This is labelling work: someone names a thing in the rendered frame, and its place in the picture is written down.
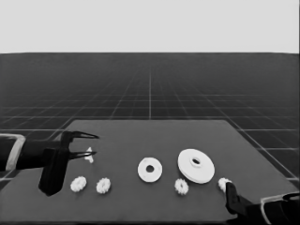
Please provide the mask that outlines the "small white toothed gear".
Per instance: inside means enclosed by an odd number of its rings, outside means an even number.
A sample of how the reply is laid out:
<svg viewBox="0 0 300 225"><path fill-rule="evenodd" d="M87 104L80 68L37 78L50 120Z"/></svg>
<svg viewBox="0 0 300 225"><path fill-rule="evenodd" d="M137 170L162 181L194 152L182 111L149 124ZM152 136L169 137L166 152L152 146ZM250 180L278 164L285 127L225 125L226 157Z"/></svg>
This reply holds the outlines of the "small white toothed gear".
<svg viewBox="0 0 300 225"><path fill-rule="evenodd" d="M96 185L97 193L99 194L105 194L107 193L111 188L111 180L107 177L101 178Z"/></svg>
<svg viewBox="0 0 300 225"><path fill-rule="evenodd" d="M79 176L71 182L70 189L73 192L80 192L85 188L86 184L86 178L84 176Z"/></svg>
<svg viewBox="0 0 300 225"><path fill-rule="evenodd" d="M226 184L227 183L231 183L231 180L230 179L227 179L225 177L222 177L218 180L218 186L219 188L223 191L223 192L226 192Z"/></svg>
<svg viewBox="0 0 300 225"><path fill-rule="evenodd" d="M176 179L175 183L174 183L174 188L175 188L175 191L179 195L187 195L188 194L189 186L188 186L188 183L184 179L181 179L181 178Z"/></svg>

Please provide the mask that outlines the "large thick white disc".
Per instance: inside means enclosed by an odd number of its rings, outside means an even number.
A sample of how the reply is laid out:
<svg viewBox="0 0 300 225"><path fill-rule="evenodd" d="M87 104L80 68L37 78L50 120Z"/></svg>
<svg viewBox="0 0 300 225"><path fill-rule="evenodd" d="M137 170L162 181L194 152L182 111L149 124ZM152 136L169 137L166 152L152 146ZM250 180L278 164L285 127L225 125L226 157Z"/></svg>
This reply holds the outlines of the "large thick white disc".
<svg viewBox="0 0 300 225"><path fill-rule="evenodd" d="M215 175L212 159L197 149L182 150L178 155L177 165L188 180L197 184L206 184Z"/></svg>

